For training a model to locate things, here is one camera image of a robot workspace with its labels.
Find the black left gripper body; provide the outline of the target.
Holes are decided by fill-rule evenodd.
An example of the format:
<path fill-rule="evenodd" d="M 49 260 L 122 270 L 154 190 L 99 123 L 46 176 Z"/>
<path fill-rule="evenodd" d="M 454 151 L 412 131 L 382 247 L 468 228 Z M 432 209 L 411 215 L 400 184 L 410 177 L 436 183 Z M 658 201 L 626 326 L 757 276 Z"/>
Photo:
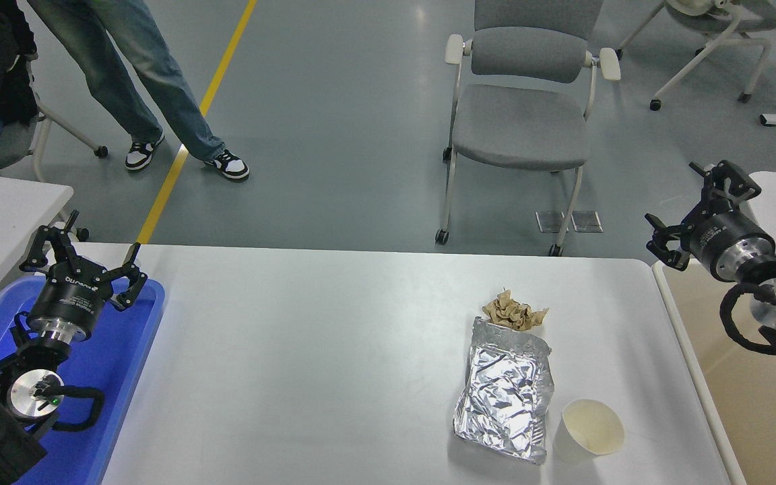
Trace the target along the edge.
<path fill-rule="evenodd" d="M 96 282 L 95 278 L 87 270 L 79 274 L 67 268 L 50 270 L 28 313 L 28 325 L 40 331 L 43 323 L 58 319 L 74 323 L 82 332 L 94 331 L 105 302 L 113 295 L 110 282 Z"/>

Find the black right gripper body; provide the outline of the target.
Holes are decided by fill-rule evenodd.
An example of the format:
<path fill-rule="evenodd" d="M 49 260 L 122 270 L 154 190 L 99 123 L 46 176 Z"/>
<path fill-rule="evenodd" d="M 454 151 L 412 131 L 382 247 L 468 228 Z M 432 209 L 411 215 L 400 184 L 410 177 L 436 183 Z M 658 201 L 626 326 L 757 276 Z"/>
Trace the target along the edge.
<path fill-rule="evenodd" d="M 730 209 L 713 214 L 693 209 L 682 221 L 682 249 L 697 258 L 714 278 L 738 278 L 749 261 L 775 259 L 772 236 L 742 212 Z"/>

